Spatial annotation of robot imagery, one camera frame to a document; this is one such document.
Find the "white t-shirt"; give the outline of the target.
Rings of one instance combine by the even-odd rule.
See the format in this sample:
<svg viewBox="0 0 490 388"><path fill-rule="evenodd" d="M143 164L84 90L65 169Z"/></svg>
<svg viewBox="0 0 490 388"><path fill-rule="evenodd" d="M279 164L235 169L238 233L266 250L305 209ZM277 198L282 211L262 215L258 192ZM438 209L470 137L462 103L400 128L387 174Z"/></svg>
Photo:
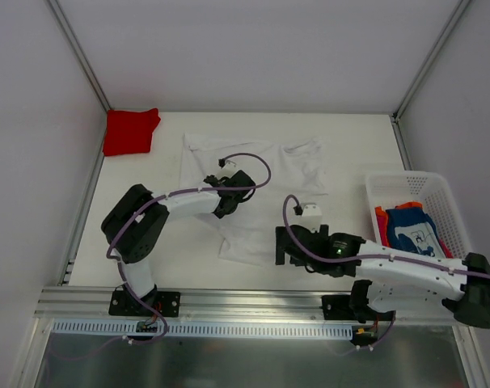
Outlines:
<svg viewBox="0 0 490 388"><path fill-rule="evenodd" d="M180 185L193 187L217 174L218 161L228 156L255 183L266 183L230 215L199 219L222 236L219 258L266 266L274 262L275 228L283 224L282 204L293 194L314 201L327 195L323 181L323 143L318 138L287 145L271 141L229 139L186 134L180 168Z"/></svg>

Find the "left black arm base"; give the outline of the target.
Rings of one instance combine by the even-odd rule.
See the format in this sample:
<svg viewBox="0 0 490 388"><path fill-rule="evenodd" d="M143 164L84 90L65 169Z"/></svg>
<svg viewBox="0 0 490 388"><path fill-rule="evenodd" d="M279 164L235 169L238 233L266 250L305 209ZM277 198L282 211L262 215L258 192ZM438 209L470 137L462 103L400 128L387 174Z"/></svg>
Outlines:
<svg viewBox="0 0 490 388"><path fill-rule="evenodd" d="M156 309L165 318L177 318L180 297L180 292L158 291L157 288L154 288L142 298L142 301ZM132 297L125 287L118 287L112 292L108 314L123 317L152 317L154 315Z"/></svg>

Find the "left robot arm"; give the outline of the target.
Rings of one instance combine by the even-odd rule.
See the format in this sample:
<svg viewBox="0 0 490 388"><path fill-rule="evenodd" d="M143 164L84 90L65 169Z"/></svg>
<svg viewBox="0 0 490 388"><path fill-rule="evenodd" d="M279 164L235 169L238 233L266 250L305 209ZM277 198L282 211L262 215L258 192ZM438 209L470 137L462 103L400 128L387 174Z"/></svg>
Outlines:
<svg viewBox="0 0 490 388"><path fill-rule="evenodd" d="M160 292L155 284L149 254L164 226L185 217L232 214L251 199L256 183L244 171L232 176L207 176L194 188L155 195L142 184L133 185L105 217L101 230L108 242L107 258L117 262L123 284L112 293L112 316L166 317L179 314L180 293Z"/></svg>

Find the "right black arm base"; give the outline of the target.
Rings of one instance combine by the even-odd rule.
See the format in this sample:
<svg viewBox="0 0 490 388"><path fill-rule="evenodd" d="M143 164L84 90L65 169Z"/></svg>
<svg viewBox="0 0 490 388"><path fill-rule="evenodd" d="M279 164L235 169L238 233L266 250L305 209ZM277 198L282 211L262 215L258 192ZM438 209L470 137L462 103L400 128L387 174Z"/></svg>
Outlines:
<svg viewBox="0 0 490 388"><path fill-rule="evenodd" d="M393 311L380 313L368 306L366 297L352 297L346 294L323 295L321 297L323 317L329 321L391 321Z"/></svg>

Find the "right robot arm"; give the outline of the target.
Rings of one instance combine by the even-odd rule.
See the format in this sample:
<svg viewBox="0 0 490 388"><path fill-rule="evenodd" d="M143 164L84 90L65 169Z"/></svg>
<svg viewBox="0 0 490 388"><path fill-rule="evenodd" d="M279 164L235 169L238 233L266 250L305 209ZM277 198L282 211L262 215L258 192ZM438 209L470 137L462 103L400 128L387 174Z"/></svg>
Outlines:
<svg viewBox="0 0 490 388"><path fill-rule="evenodd" d="M360 323L399 310L449 311L464 325L490 329L490 264L470 252L442 259L384 247L360 236L311 232L300 225L275 229L278 265L351 277L349 313Z"/></svg>

